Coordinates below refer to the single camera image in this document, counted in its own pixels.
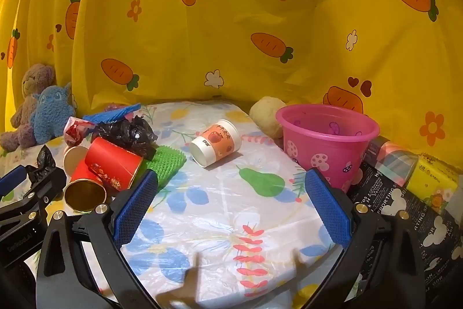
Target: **metal screw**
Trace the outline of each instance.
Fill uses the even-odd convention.
[[[355,209],[357,210],[357,212],[360,212],[360,213],[368,212],[368,207],[365,206],[363,203],[356,204]]]
[[[63,217],[63,212],[62,211],[56,211],[54,214],[53,214],[53,219],[55,220],[59,220]]]
[[[106,204],[99,204],[96,206],[95,212],[102,214],[105,213],[108,210],[108,206]]]
[[[399,211],[399,216],[401,219],[404,219],[404,220],[408,220],[410,218],[410,215],[408,214],[408,212],[404,210]]]

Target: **blue stuffed toy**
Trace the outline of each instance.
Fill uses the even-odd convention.
[[[76,114],[68,104],[70,92],[71,83],[68,83],[64,88],[52,85],[41,94],[33,95],[37,100],[37,108],[31,115],[31,125],[38,145],[62,136],[69,117]]]

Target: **beige ball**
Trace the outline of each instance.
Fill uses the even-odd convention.
[[[279,98],[265,96],[252,106],[249,116],[265,135],[278,139],[283,136],[283,127],[275,115],[283,106],[286,104]]]

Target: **pink plastic bucket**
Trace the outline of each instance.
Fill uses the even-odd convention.
[[[361,113],[323,104],[290,105],[276,113],[284,151],[305,170],[317,167],[334,188],[347,192],[379,125]]]

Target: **plush toy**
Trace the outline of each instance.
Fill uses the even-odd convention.
[[[11,126],[17,130],[7,131],[0,135],[0,146],[6,152],[13,152],[19,146],[21,148],[28,148],[36,145],[34,128],[30,120],[31,114],[35,111],[37,100],[32,95],[40,94],[46,87],[52,85],[54,81],[55,70],[52,66],[37,63],[26,71],[21,82],[21,92],[24,102],[19,106],[13,117],[11,117]]]
[[[63,135],[69,117],[76,114],[73,106],[68,103],[70,92],[71,83],[68,83],[64,88],[52,85],[40,95],[34,95],[38,103],[37,109],[31,115],[31,125],[34,126],[37,144],[43,145]]]
[[[249,116],[264,134],[273,139],[279,139],[283,137],[283,128],[275,115],[283,106],[286,104],[279,98],[265,96],[252,106]]]

